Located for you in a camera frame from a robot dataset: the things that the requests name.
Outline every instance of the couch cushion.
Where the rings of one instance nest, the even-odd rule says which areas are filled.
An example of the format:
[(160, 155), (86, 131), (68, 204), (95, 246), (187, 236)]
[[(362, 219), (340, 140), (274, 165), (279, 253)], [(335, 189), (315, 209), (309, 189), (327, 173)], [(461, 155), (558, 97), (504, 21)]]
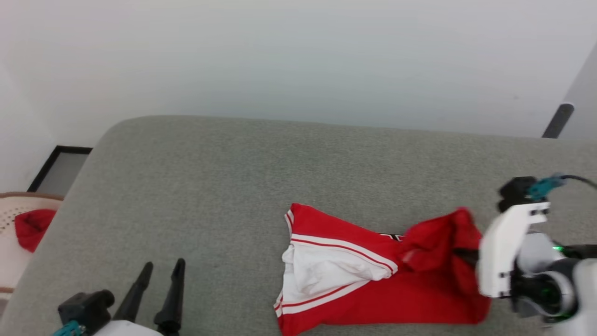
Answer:
[[(144, 117), (93, 150), (0, 322), (47, 335), (57, 306), (110, 289), (116, 306), (146, 261), (155, 269), (137, 322), (152, 326), (177, 258), (186, 259), (182, 335), (279, 335), (272, 305), (292, 202), (401, 233), (468, 207), (483, 231), (513, 176), (597, 176), (594, 143), (207, 117)], [(571, 181), (541, 226), (563, 243), (597, 241), (597, 193)], [(539, 333), (507, 300), (478, 326), (319, 326), (309, 335)]]

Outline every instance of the black frame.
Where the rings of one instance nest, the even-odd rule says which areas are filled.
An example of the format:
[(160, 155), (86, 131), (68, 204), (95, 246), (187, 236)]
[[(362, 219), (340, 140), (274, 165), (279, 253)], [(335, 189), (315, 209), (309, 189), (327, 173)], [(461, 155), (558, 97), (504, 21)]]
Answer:
[(35, 179), (33, 179), (33, 182), (31, 182), (31, 185), (29, 186), (29, 189), (27, 189), (27, 191), (30, 193), (34, 193), (37, 191), (37, 189), (41, 185), (41, 182), (44, 181), (46, 175), (48, 175), (48, 172), (56, 162), (56, 159), (58, 159), (60, 153), (89, 154), (91, 153), (92, 149), (93, 148), (89, 147), (56, 146), (56, 148), (54, 148), (54, 150), (52, 151), (52, 154), (50, 154), (50, 157), (48, 157), (44, 165), (39, 170), (39, 173), (37, 174)]

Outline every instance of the white wall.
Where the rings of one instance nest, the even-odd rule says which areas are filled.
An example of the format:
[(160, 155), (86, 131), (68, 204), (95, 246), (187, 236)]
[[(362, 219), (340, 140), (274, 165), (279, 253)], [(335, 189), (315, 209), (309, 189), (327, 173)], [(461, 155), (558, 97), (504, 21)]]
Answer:
[(150, 114), (538, 137), (597, 41), (595, 0), (4, 3), (1, 56), (62, 145)]
[(54, 147), (0, 63), (0, 193), (27, 191)]
[(560, 139), (597, 139), (597, 46), (566, 95), (574, 112)]

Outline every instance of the white stripe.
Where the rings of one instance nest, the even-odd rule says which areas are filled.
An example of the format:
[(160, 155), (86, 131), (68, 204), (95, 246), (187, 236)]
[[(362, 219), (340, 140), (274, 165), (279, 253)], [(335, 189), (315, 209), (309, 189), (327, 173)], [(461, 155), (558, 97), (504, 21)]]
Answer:
[(288, 232), (290, 232), (290, 236), (292, 236), (293, 235), (293, 225), (288, 220), (288, 214), (284, 215), (284, 219), (286, 220), (286, 224), (288, 225)]
[(280, 295), (278, 295), (278, 298), (276, 299), (276, 304), (273, 305), (274, 307), (276, 307), (280, 303), (281, 298), (282, 298), (282, 292), (280, 292)]
[(284, 303), (282, 303), (282, 306), (281, 306), (282, 314), (296, 314), (296, 313), (300, 313), (301, 311), (305, 311), (305, 310), (309, 310), (309, 309), (317, 307), (317, 306), (321, 306), (324, 303), (334, 301), (338, 298), (345, 296), (346, 294), (349, 294), (349, 293), (365, 286), (368, 282), (369, 282), (369, 280), (352, 283), (352, 284), (348, 285), (346, 288), (343, 288), (342, 290), (337, 291), (336, 293), (333, 293), (332, 295), (328, 295), (319, 300), (315, 300), (315, 301), (312, 301), (312, 302), (309, 302), (306, 304), (302, 304), (300, 306), (284, 307), (283, 306)]
[(282, 298), (283, 300), (280, 302), (280, 304), (283, 304), (283, 305), (287, 305), (287, 304), (293, 304), (293, 305), (294, 304), (296, 304), (296, 305), (304, 304), (305, 302), (310, 301), (310, 300), (312, 300), (314, 298), (323, 297), (324, 295), (328, 295), (329, 293), (332, 293), (333, 291), (338, 290), (338, 288), (340, 288), (340, 287), (342, 287), (342, 286), (338, 286), (338, 287), (335, 287), (335, 288), (332, 288), (332, 289), (327, 289), (326, 291), (317, 293), (315, 295), (311, 295), (310, 297), (307, 297), (307, 298), (303, 297), (299, 301), (297, 301), (297, 300), (291, 301), (291, 300), (288, 300), (288, 298), (286, 298), (286, 299)]
[(365, 258), (362, 254), (357, 253), (357, 252), (352, 251), (352, 250), (349, 250), (349, 249), (346, 249), (346, 248), (341, 247), (341, 246), (338, 246), (338, 247), (336, 247), (336, 246), (321, 246), (321, 245), (317, 245), (315, 243), (308, 243), (308, 242), (291, 242), (291, 244), (294, 245), (294, 246), (299, 245), (299, 246), (310, 246), (310, 247), (317, 247), (317, 248), (326, 248), (326, 249), (331, 249), (331, 250), (336, 250), (336, 251), (342, 251), (342, 252), (345, 252), (345, 253), (349, 253), (349, 254), (351, 254), (353, 256), (357, 256), (359, 259), (362, 259), (363, 261), (365, 261), (365, 262), (367, 262), (369, 264), (372, 264), (372, 265), (375, 265), (377, 267), (383, 268), (388, 273), (387, 277), (393, 275), (394, 272), (395, 272), (391, 268), (388, 267), (388, 265), (391, 267), (392, 266), (391, 264), (388, 264), (388, 265), (381, 264), (380, 262), (377, 262), (375, 260), (371, 260), (369, 258)]
[[(292, 234), (290, 236), (290, 239), (300, 239), (300, 240), (307, 240), (308, 242), (314, 242), (314, 243), (320, 243), (320, 244), (329, 244), (329, 245), (339, 245), (339, 246), (344, 246), (346, 248), (351, 248), (355, 251), (359, 251), (360, 253), (367, 255), (368, 257), (376, 260), (377, 262), (375, 263), (376, 265), (379, 265), (381, 267), (384, 267), (385, 269), (387, 269), (387, 266), (380, 264), (380, 262), (383, 262), (386, 265), (389, 265), (391, 270), (389, 270), (392, 274), (396, 273), (398, 271), (398, 265), (396, 265), (395, 262), (391, 261), (390, 259), (384, 258), (381, 255), (375, 253), (375, 252), (371, 252), (368, 249), (362, 247), (362, 246), (358, 246), (356, 244), (347, 242), (345, 240), (339, 240), (339, 239), (331, 239), (331, 238), (321, 238), (321, 237), (313, 237), (313, 236), (305, 236), (302, 234)], [(291, 242), (292, 244), (300, 244), (300, 242)], [(363, 257), (362, 255), (358, 254), (358, 253), (353, 253), (356, 256), (360, 256), (361, 258)]]

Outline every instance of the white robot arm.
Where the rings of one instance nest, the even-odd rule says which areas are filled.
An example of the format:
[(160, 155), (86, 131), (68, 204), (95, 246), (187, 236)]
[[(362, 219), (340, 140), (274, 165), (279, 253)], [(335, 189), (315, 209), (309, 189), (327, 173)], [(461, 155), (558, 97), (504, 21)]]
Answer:
[(78, 293), (58, 306), (64, 326), (53, 336), (179, 336), (185, 268), (184, 259), (179, 259), (170, 276), (172, 284), (164, 306), (153, 319), (158, 326), (157, 331), (135, 323), (143, 292), (149, 286), (153, 271), (153, 264), (148, 262), (114, 317), (107, 310), (114, 304), (114, 295), (110, 291)]
[(515, 178), (500, 190), (501, 215), (479, 248), (479, 291), (509, 298), (521, 317), (542, 316), (547, 335), (590, 336), (597, 334), (597, 246), (561, 246), (532, 230), (547, 221), (545, 196), (561, 178)]

